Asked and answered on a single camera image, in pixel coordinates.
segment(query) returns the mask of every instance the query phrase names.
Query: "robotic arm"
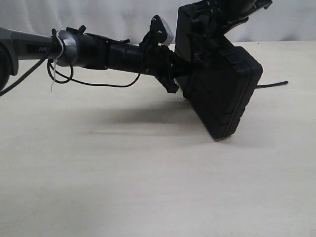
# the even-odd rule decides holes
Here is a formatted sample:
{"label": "robotic arm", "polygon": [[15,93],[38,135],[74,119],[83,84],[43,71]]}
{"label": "robotic arm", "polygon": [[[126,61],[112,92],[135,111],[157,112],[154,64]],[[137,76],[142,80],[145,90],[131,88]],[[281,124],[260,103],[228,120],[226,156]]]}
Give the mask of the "robotic arm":
{"label": "robotic arm", "polygon": [[168,48],[174,39],[171,30],[158,15],[139,45],[85,33],[85,26],[67,28],[55,37],[0,28],[0,96],[9,76],[17,75],[19,60],[58,59],[62,67],[147,74],[168,93],[181,88],[212,137],[226,138],[235,133],[263,69],[224,34],[271,4],[271,0],[202,0],[182,6],[175,52]]}

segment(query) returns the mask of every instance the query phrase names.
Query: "white wall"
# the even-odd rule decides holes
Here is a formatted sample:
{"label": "white wall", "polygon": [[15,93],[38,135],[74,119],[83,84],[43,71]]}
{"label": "white wall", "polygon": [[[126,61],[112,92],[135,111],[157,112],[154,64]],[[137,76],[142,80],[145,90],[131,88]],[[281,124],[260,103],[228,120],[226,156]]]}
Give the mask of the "white wall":
{"label": "white wall", "polygon": [[[193,0],[1,0],[0,26],[49,35],[79,27],[139,42],[158,14],[176,31],[177,9]],[[316,40],[316,0],[275,0],[228,34],[232,41]]]}

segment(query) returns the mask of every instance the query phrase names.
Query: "white zip tie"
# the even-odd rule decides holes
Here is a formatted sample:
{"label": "white zip tie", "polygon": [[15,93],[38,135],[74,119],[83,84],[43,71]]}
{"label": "white zip tie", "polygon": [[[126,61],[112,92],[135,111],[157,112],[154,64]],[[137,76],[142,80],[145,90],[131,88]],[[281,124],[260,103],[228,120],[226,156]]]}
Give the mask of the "white zip tie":
{"label": "white zip tie", "polygon": [[51,84],[50,93],[53,93],[53,86],[54,86],[54,84],[55,84],[55,82],[56,82],[56,65],[57,65],[58,59],[59,59],[61,56],[63,56],[64,50],[65,50],[65,49],[64,49],[63,42],[62,42],[61,39],[59,38],[59,33],[60,33],[60,31],[57,32],[56,37],[57,37],[57,39],[58,39],[58,41],[59,41],[59,44],[60,44],[60,46],[61,46],[61,52],[60,52],[60,54],[58,55],[58,57],[54,59],[54,81],[53,81],[53,83]]}

